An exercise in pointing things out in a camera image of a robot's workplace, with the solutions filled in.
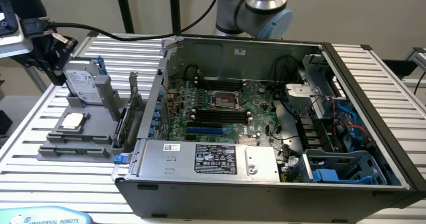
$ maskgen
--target power supply label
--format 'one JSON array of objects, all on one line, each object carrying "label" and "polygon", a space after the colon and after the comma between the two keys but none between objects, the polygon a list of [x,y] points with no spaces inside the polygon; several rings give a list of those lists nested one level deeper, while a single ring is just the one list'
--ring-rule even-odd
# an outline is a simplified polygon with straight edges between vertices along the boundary
[{"label": "power supply label", "polygon": [[197,173],[235,175],[235,147],[197,144],[193,169]]}]

